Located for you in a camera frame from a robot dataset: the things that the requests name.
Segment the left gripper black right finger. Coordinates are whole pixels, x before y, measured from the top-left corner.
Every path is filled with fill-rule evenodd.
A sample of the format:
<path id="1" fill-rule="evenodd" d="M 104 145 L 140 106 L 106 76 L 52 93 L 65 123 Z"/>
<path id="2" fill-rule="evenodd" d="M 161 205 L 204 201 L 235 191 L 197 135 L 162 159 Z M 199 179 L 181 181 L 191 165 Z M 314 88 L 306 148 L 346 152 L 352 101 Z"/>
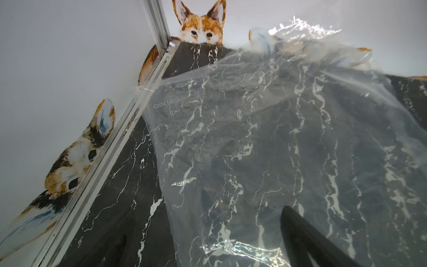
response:
<path id="1" fill-rule="evenodd" d="M 312 267 L 312 260 L 320 267 L 359 266 L 290 206 L 282 209 L 280 229 L 292 267 Z"/>

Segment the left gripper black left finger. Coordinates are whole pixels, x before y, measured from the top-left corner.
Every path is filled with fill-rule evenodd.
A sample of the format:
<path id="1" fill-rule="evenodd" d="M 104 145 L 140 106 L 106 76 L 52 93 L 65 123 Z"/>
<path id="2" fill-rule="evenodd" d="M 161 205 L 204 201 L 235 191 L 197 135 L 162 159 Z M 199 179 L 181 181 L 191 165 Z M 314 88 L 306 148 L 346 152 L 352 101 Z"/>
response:
<path id="1" fill-rule="evenodd" d="M 127 237 L 120 235 L 97 251 L 89 253 L 77 262 L 76 267 L 119 267 L 126 244 Z"/>

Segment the clear plastic vacuum bag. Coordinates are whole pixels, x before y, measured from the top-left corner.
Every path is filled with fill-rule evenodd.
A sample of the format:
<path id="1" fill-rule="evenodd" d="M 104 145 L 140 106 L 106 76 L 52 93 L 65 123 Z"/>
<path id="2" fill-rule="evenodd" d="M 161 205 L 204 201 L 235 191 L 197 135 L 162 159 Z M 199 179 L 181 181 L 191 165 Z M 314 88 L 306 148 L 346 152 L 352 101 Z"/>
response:
<path id="1" fill-rule="evenodd" d="M 362 267 L 427 264 L 427 132 L 356 50 L 294 25 L 144 88 L 181 267 L 288 267 L 289 206 Z"/>

